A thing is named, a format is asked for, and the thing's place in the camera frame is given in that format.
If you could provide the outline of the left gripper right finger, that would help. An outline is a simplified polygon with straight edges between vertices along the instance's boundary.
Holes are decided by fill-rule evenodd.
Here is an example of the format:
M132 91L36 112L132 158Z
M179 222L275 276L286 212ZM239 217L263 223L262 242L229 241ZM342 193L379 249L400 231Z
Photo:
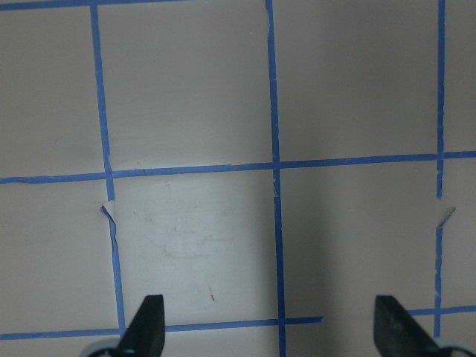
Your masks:
M373 340L380 356L446 356L436 341L391 295L377 295L374 302Z

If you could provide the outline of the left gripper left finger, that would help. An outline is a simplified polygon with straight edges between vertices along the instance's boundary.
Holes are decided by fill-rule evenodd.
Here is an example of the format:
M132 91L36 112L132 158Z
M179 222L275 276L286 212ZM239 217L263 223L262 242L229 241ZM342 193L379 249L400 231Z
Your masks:
M164 298L162 295L147 295L120 340L120 356L159 357L164 342Z

